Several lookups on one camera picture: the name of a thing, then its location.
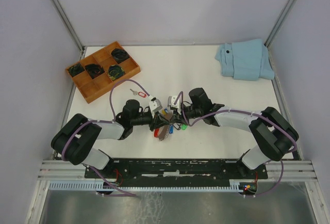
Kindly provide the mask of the black key tag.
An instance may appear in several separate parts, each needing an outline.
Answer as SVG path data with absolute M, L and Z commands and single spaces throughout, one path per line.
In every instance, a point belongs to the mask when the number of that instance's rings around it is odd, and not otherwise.
M 177 123 L 174 123 L 173 124 L 173 127 L 176 129 L 176 130 L 181 130 L 181 126 L 179 125 L 179 124 L 177 124 Z

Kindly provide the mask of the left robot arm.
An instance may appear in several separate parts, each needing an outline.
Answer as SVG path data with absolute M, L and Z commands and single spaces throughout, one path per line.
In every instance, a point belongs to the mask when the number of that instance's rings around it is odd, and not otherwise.
M 153 112 L 151 106 L 143 109 L 132 99 L 126 101 L 114 121 L 89 120 L 82 114 L 75 114 L 52 139 L 51 147 L 64 161 L 96 168 L 102 177 L 110 177 L 114 165 L 109 155 L 93 147 L 96 140 L 124 140 L 133 132 L 134 126 L 147 125 L 153 131 L 168 125 L 169 121 L 159 112 L 162 107 L 156 109 L 157 112 Z

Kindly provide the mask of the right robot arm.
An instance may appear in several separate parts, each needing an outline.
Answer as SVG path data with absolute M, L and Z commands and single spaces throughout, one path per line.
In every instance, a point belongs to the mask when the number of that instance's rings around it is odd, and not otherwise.
M 249 178 L 255 169 L 269 161 L 280 161 L 284 155 L 297 150 L 299 135 L 291 124 L 273 107 L 262 111 L 233 109 L 213 103 L 203 88 L 189 92 L 190 105 L 183 101 L 183 93 L 168 98 L 173 110 L 172 121 L 188 126 L 202 120 L 208 125 L 232 127 L 253 135 L 256 146 L 245 152 L 238 160 L 237 173 Z

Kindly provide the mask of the metal key holder red handle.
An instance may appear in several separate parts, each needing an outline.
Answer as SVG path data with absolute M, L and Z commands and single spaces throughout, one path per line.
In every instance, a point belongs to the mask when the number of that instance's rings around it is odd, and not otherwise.
M 168 137 L 170 133 L 170 125 L 171 125 L 170 121 L 171 118 L 173 117 L 173 114 L 168 113 L 166 115 L 163 115 L 162 117 L 164 117 L 167 123 L 164 126 L 154 130 L 154 137 L 157 138 L 159 141 L 164 141 Z

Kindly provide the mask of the key with red tag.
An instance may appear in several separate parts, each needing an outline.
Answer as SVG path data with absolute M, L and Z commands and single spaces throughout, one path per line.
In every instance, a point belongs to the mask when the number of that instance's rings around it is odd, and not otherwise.
M 147 94 L 141 91 L 135 91 L 133 89 L 130 89 L 130 91 L 133 93 L 133 95 L 140 96 L 142 98 L 146 98 Z

